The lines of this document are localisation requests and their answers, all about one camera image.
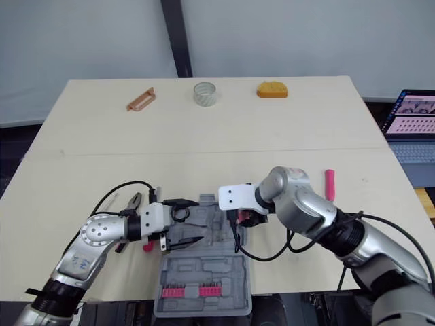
white table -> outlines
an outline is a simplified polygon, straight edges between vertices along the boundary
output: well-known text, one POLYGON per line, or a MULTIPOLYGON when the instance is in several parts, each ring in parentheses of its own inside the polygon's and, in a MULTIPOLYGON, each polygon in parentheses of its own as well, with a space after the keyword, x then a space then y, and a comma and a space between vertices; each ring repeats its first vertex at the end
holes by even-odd
POLYGON ((349 77, 73 80, 30 153, 224 153, 387 147, 349 77), (281 80, 287 98, 259 98, 258 84, 281 80), (200 107, 196 83, 216 85, 218 100, 200 107), (126 105, 153 86, 143 111, 126 105))
MULTIPOLYGON (((325 168, 336 171, 336 205, 394 221, 415 236, 435 261, 435 231, 410 183, 388 148, 245 153, 77 155, 24 159, 0 201, 0 300, 32 300, 99 198, 113 186, 143 179, 162 187, 163 198, 196 200, 220 185, 260 181, 277 165, 305 169, 318 193, 325 168)), ((126 188, 111 209, 121 209, 140 187, 126 188)), ((269 256, 282 247, 284 227, 271 217, 250 230, 247 248, 269 256)), ((379 225, 418 258, 395 230, 379 225)), ((295 247, 307 240, 295 237, 295 247)), ((111 252, 87 299, 140 300, 154 296, 161 253, 144 253, 140 242, 111 252)), ((336 288, 341 263, 315 245, 270 263, 251 262, 252 293, 322 291, 336 288)), ((343 288, 356 288, 348 273, 343 288)))

red handle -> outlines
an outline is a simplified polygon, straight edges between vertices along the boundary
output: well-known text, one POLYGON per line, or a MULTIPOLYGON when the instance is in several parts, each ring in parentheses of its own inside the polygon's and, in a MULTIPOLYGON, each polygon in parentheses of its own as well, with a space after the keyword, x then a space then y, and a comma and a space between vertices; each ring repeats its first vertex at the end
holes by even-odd
POLYGON ((335 199, 335 183, 334 183, 334 170, 325 171, 325 197, 327 200, 333 202, 335 199))

black cable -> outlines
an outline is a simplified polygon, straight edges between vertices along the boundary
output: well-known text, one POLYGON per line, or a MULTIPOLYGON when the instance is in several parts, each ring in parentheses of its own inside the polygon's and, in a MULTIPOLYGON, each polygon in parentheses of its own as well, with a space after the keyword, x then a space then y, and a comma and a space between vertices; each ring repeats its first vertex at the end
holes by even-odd
POLYGON ((126 187, 127 185, 145 185, 146 187, 148 187, 148 189, 150 189, 150 192, 155 192, 155 189, 148 183, 145 181, 129 181, 129 182, 125 182, 125 183, 121 183, 120 185, 117 185, 116 187, 114 187, 112 190, 110 190, 109 192, 107 192, 98 202, 98 204, 95 206, 94 210, 91 212, 91 216, 95 215, 97 209, 101 206, 101 204, 107 199, 107 197, 109 197, 110 195, 112 195, 116 190, 122 188, 122 187, 126 187))
POLYGON ((287 247, 288 247, 288 249, 293 253, 302 253, 302 252, 310 249, 316 243, 318 243, 320 241, 320 239, 322 239, 327 233, 329 233, 333 229, 338 228, 343 224, 346 224, 346 223, 355 221, 356 219, 359 219, 363 215, 363 212, 359 211, 356 214, 351 214, 351 213, 344 213, 344 214, 345 214, 346 218, 341 219, 340 221, 337 221, 337 222, 333 223, 332 225, 328 226, 327 228, 325 228, 324 230, 322 230, 317 236, 315 236, 308 244, 306 244, 302 248, 295 249, 292 247, 291 241, 294 237, 294 232, 290 233, 290 230, 287 229, 287 247))
POLYGON ((95 214, 92 215, 97 215, 97 214, 121 215, 121 212, 96 212, 95 214))
POLYGON ((369 215, 369 214, 363 214, 362 217, 366 218, 366 219, 373 219, 375 221, 387 224, 387 225, 391 226, 392 228, 395 228, 400 233, 402 233, 404 236, 406 236, 413 243, 413 245, 415 245, 417 250, 420 252, 420 255, 422 256, 426 266, 428 267, 429 277, 430 277, 430 282, 431 282, 432 294, 435 294, 435 272, 434 272, 434 267, 432 266, 432 263, 430 262, 428 254, 424 251, 423 247, 417 242, 417 240, 415 240, 413 236, 411 236, 407 231, 402 229, 399 225, 394 224, 393 222, 390 222, 387 219, 383 219, 381 217, 377 217, 377 216, 373 216, 373 215, 369 215))
MULTIPOLYGON (((347 270, 347 267, 343 265, 343 270, 341 271, 341 276, 340 276, 340 281, 338 282, 337 291, 341 290, 341 286, 343 285, 343 281, 345 279, 346 270, 347 270)), ((334 305, 332 306, 332 309, 331 309, 331 313, 330 313, 331 320, 330 320, 330 324, 329 324, 330 326, 333 326, 333 324, 335 322, 336 305, 337 305, 337 298, 334 299, 334 305)))
POLYGON ((188 207, 186 207, 184 209, 184 212, 186 213, 186 215, 184 217, 182 217, 181 219, 176 218, 177 212, 178 212, 177 207, 176 206, 172 207, 171 217, 175 222, 178 222, 178 223, 184 223, 184 221, 190 216, 190 209, 188 207))
MULTIPOLYGON (((109 192, 107 192, 98 202, 98 204, 94 207, 94 209, 92 210, 90 216, 93 216, 97 213, 97 210, 100 208, 101 204, 110 196, 112 195, 116 190, 122 188, 122 187, 126 187, 127 185, 144 185, 146 187, 148 187, 149 192, 148 192, 148 200, 151 202, 154 202, 156 199, 156 190, 148 183, 145 181, 129 181, 129 182, 125 182, 125 183, 121 183, 120 185, 117 185, 116 187, 114 187, 113 189, 111 189, 109 192)), ((110 213, 110 212, 99 212, 99 213, 107 213, 107 214, 117 214, 117 213, 110 213)), ((80 231, 77 231, 77 233, 74 235, 74 237, 71 239, 71 241, 69 241, 68 245, 65 247, 65 250, 62 253, 62 256, 67 252, 67 250, 69 249, 69 247, 73 244, 74 240, 79 236, 80 231)))
POLYGON ((284 247, 282 247, 276 254, 274 254, 271 257, 268 258, 261 258, 261 257, 256 257, 254 255, 252 255, 251 253, 248 253, 240 244, 240 238, 239 235, 237 234, 237 230, 236 230, 236 225, 233 222, 230 222, 231 225, 231 230, 232 230, 232 234, 234 236, 234 240, 236 242, 236 248, 238 250, 240 250, 242 253, 244 253, 246 256, 248 256, 249 258, 252 258, 256 261, 272 261, 274 259, 277 259, 286 249, 287 249, 287 242, 284 244, 284 247))
POLYGON ((337 291, 341 290, 341 286, 343 285, 343 281, 345 280, 347 267, 343 265, 343 270, 341 271, 340 281, 338 282, 337 291))

pink object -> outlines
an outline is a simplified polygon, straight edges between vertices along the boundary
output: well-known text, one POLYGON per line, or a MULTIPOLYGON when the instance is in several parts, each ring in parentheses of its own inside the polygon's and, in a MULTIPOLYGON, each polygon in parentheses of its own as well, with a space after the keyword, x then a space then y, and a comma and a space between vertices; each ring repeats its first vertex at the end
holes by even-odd
POLYGON ((149 253, 154 248, 154 241, 149 241, 147 244, 142 246, 143 251, 149 253))
POLYGON ((184 288, 162 289, 162 297, 184 297, 184 288))
POLYGON ((222 287, 200 287, 200 297, 219 297, 222 295, 222 287))
POLYGON ((326 200, 333 202, 335 200, 335 182, 334 182, 335 171, 326 170, 325 171, 325 197, 326 200))

robotic arm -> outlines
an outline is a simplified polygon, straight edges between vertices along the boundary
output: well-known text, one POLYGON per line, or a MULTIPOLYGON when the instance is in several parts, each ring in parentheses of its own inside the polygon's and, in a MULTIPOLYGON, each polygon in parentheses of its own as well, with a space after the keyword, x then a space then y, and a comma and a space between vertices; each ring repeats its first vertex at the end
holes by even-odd
POLYGON ((365 221, 347 219, 313 191, 303 170, 276 167, 259 185, 221 187, 219 206, 225 211, 276 213, 287 229, 331 250, 352 269, 357 284, 378 297, 373 325, 435 323, 435 299, 418 260, 365 221))
MULTIPOLYGON (((80 228, 42 291, 26 306, 16 326, 66 326, 77 304, 104 266, 108 251, 119 242, 162 237, 171 224, 178 200, 152 203, 139 216, 91 216, 80 228)), ((289 230, 316 240, 352 269, 358 285, 376 296, 372 324, 434 325, 435 299, 428 292, 420 263, 391 238, 359 219, 348 219, 331 202, 318 196, 300 169, 276 167, 259 185, 219 189, 224 211, 276 213, 289 230)))
POLYGON ((138 217, 89 217, 43 290, 31 292, 37 297, 22 311, 15 325, 69 325, 77 305, 103 268, 109 250, 119 242, 147 242, 149 236, 159 236, 171 224, 170 213, 169 206, 154 202, 143 207, 138 217))

